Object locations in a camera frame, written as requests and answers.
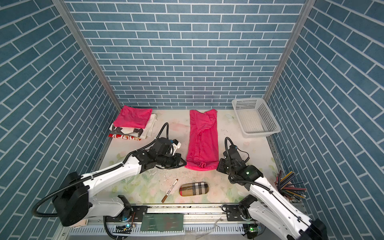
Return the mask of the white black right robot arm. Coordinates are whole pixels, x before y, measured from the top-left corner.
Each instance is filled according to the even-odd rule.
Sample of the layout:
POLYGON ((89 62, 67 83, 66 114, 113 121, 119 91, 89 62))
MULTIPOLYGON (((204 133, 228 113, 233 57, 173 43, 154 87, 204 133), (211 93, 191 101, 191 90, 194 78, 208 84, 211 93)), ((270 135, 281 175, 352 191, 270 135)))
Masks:
POLYGON ((224 158, 220 159, 217 171, 228 175, 231 184, 248 190, 248 196, 239 203, 244 219, 260 222, 281 240, 328 239, 327 227, 320 219, 312 220, 293 206, 259 169, 242 159, 229 137, 224 144, 224 158))

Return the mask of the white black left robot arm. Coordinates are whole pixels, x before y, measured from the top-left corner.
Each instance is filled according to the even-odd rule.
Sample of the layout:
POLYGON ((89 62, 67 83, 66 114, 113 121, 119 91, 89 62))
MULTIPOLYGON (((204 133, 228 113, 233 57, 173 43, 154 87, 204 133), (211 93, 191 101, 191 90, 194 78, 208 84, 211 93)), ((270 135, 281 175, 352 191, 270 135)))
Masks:
POLYGON ((88 174, 68 174, 58 190, 32 207, 33 216, 59 218, 64 227, 94 217, 118 218, 123 223, 133 221, 133 208, 125 196, 100 199, 97 195, 119 181, 153 168, 173 170, 186 166, 177 152, 180 142, 169 138, 169 123, 162 126, 160 133, 166 136, 158 134, 149 144, 128 153, 117 164, 88 174))

